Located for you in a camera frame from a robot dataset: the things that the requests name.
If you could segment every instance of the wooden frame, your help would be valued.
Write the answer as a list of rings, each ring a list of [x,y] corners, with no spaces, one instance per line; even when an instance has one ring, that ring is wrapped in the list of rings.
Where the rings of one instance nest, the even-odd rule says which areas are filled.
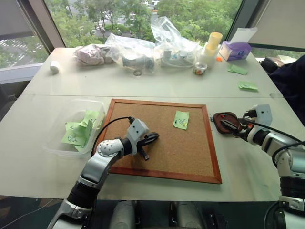
[[[139,169],[139,168],[123,168],[123,167],[115,167],[115,166],[111,167],[111,172],[112,173],[139,175],[139,176],[150,176],[150,177],[163,177],[163,178],[199,181],[199,182],[214,183],[214,184],[221,184],[222,183],[206,105],[204,105],[204,104],[181,104],[181,103],[164,103],[164,102],[112,99],[111,103],[110,103],[110,106],[109,106],[107,116],[105,118],[104,125],[106,125],[107,123],[110,122],[110,118],[112,116],[112,111],[114,109],[115,104],[117,104],[117,103],[201,108],[202,109],[202,114],[203,114],[203,122],[204,122],[204,125],[205,125],[205,130],[206,130],[206,135],[207,135],[207,140],[208,140],[208,146],[209,146],[209,149],[210,149],[211,163],[212,163],[212,167],[213,167],[213,176],[201,176],[201,175],[195,175],[195,174],[182,174],[182,173],[174,173],[174,172],[146,170],[146,169]],[[99,137],[97,142],[101,142],[102,140],[104,140],[104,138],[106,136],[106,133],[107,133],[107,128],[101,134],[101,136]]]

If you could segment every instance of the white table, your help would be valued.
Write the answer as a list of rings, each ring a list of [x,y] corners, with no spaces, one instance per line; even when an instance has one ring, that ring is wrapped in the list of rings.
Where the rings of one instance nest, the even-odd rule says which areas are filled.
[[[216,62],[212,70],[200,77],[191,69],[156,67],[153,75],[135,78],[132,71],[117,64],[77,66],[72,58],[75,49],[57,48],[48,57],[23,94],[27,95],[82,95],[82,96],[137,96],[137,97],[261,97],[279,94],[263,68],[250,54],[246,60]],[[51,75],[49,65],[58,61],[61,70]],[[229,73],[227,66],[234,63],[248,70],[246,76]],[[256,83],[259,92],[242,91],[239,81]]]
[[[87,158],[65,158],[44,152],[57,114],[72,99],[102,101],[111,97],[22,95],[0,123],[0,195],[65,198]],[[209,116],[232,111],[238,116],[254,104],[269,103],[272,126],[301,139],[305,130],[283,98],[125,97],[126,99],[206,104]],[[223,183],[221,185],[153,177],[110,174],[100,199],[269,201],[279,196],[279,178],[271,158],[259,146],[223,136],[211,123]]]

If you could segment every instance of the purple tissue box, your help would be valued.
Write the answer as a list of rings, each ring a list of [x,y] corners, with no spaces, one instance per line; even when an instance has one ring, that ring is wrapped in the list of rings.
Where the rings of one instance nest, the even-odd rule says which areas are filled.
[[[223,42],[219,53],[226,61],[234,61],[246,59],[251,50],[252,47],[246,42],[237,42],[232,44],[229,42]]]

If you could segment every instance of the plastic bin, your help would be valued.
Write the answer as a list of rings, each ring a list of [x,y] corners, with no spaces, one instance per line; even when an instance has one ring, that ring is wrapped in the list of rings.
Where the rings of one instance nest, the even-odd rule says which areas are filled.
[[[61,139],[66,133],[65,123],[80,122],[84,118],[86,110],[99,111],[100,115],[93,126],[91,136],[86,146],[82,151],[78,151],[74,145],[62,143]],[[43,143],[42,148],[48,152],[61,156],[84,156],[84,154],[92,150],[94,140],[102,127],[102,119],[104,117],[105,110],[103,103],[92,100],[71,100],[59,113],[54,125],[46,136],[47,140]]]

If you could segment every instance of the plastic wrap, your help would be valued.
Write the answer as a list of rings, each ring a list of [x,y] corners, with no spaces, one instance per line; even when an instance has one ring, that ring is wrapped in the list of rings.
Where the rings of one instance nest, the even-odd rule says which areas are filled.
[[[151,29],[156,39],[155,53],[161,66],[189,68],[196,62],[197,53],[202,47],[197,42],[181,36],[167,17],[152,21]]]
[[[101,65],[111,63],[112,59],[106,54],[110,47],[103,44],[89,44],[79,47],[73,54],[80,65]]]
[[[110,46],[107,56],[123,67],[135,70],[135,75],[154,68],[153,42],[111,34],[105,45]]]

